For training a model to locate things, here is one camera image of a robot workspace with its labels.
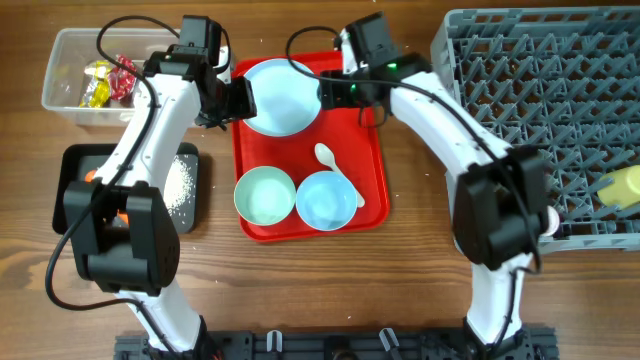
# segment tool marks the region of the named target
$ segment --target mint green bowl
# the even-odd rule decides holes
[[[284,171],[260,166],[242,175],[233,192],[238,214],[254,225],[284,220],[296,203],[296,186]]]

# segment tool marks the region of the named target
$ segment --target red candy wrapper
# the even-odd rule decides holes
[[[133,61],[124,55],[118,55],[118,62],[124,64],[129,69],[136,71]],[[133,86],[136,84],[135,76],[118,67],[111,70],[107,75],[109,87],[111,87],[111,99],[120,101],[133,92]]]

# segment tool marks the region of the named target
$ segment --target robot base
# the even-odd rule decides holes
[[[249,331],[209,332],[221,346],[226,360],[463,360],[462,329],[431,329],[424,332],[390,331],[387,344],[376,333],[298,333],[278,331],[256,335]],[[558,360],[555,330],[523,327],[524,341],[499,360]],[[393,346],[397,339],[399,346]],[[116,337],[114,360],[150,360],[147,336]]]

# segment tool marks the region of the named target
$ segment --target white granules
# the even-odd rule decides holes
[[[164,204],[169,210],[169,215],[173,215],[180,205],[184,204],[190,197],[190,190],[195,187],[193,179],[189,175],[191,167],[180,160],[178,156],[173,159],[167,182],[164,185]]]

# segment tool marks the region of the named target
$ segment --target gray dish rack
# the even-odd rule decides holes
[[[548,159],[563,221],[542,253],[640,250],[640,204],[596,194],[602,175],[640,164],[640,7],[452,10],[431,60],[480,124]]]

